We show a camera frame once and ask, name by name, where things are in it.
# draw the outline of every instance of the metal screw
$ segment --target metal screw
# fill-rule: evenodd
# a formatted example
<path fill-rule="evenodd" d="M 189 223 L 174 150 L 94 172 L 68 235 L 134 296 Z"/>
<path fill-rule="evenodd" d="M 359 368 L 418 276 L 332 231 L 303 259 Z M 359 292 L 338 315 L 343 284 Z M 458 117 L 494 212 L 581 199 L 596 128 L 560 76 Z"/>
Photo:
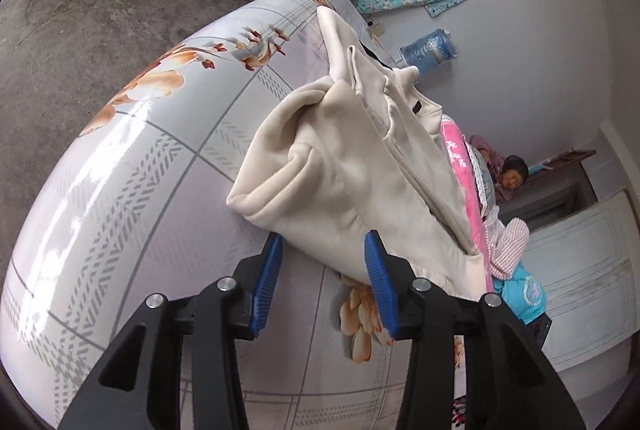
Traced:
<path fill-rule="evenodd" d="M 164 302 L 164 297 L 159 293 L 153 293 L 153 295 L 149 295 L 148 297 L 146 297 L 145 300 L 146 306 L 150 307 L 151 309 L 155 309 L 156 307 L 162 305 L 162 302 Z"/>
<path fill-rule="evenodd" d="M 231 291 L 237 284 L 238 282 L 233 277 L 222 277 L 222 279 L 218 280 L 218 289 L 220 291 Z"/>
<path fill-rule="evenodd" d="M 489 307 L 498 307 L 502 303 L 502 299 L 495 293 L 489 293 L 484 297 L 484 301 Z"/>
<path fill-rule="evenodd" d="M 428 291 L 431 289 L 431 282 L 429 282 L 424 277 L 418 277 L 411 283 L 411 287 L 413 287 L 416 291 L 420 291 L 423 293 L 424 291 Z"/>

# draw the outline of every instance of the cream hoodie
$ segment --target cream hoodie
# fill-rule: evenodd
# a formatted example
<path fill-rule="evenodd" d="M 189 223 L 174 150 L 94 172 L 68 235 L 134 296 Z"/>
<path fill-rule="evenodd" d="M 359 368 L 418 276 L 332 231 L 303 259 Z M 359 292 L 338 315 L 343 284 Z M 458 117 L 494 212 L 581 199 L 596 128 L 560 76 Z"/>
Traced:
<path fill-rule="evenodd" d="M 363 283 L 364 235 L 376 229 L 416 275 L 478 299 L 484 262 L 437 145 L 441 107 L 414 88 L 416 68 L 370 59 L 333 10 L 319 7 L 318 19 L 329 76 L 293 91 L 266 118 L 226 203 Z"/>

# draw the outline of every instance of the child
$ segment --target child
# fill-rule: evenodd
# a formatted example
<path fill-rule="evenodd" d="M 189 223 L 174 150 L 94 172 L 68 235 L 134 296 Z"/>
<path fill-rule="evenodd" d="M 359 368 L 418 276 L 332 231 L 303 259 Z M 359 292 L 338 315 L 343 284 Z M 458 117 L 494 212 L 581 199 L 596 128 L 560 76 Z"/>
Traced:
<path fill-rule="evenodd" d="M 495 202 L 499 205 L 506 203 L 511 199 L 513 191 L 527 181 L 529 177 L 527 164 L 516 155 L 503 158 L 478 135 L 471 136 L 469 143 L 479 150 L 489 168 L 494 180 Z"/>

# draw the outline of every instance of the water bottle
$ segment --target water bottle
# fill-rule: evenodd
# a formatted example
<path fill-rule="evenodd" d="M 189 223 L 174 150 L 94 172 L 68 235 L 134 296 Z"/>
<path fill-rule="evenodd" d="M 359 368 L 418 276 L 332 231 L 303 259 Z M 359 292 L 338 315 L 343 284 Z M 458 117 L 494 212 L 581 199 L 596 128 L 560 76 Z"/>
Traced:
<path fill-rule="evenodd" d="M 458 48 L 451 40 L 447 30 L 436 30 L 429 35 L 400 48 L 402 61 L 407 65 L 415 65 L 420 75 L 438 67 L 445 60 L 458 56 Z"/>

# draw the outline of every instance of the concrete floor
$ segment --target concrete floor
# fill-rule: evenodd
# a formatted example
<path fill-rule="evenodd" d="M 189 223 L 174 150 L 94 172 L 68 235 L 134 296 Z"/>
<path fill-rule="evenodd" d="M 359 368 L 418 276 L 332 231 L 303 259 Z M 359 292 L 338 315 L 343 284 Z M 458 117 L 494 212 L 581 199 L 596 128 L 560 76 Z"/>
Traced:
<path fill-rule="evenodd" d="M 2 0 L 0 284 L 36 195 L 87 121 L 168 48 L 250 1 Z"/>

